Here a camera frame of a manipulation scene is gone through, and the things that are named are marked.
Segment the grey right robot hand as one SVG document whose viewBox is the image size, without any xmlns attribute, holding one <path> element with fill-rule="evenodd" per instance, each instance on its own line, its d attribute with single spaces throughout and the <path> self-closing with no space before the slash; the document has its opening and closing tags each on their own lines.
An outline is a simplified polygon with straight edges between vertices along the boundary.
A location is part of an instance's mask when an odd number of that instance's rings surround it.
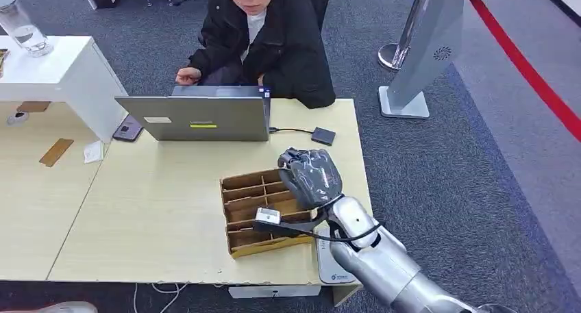
<svg viewBox="0 0 581 313">
<path fill-rule="evenodd" d="M 279 176 L 301 207 L 311 210 L 343 194 L 343 181 L 325 149 L 285 150 L 277 160 Z"/>
</svg>

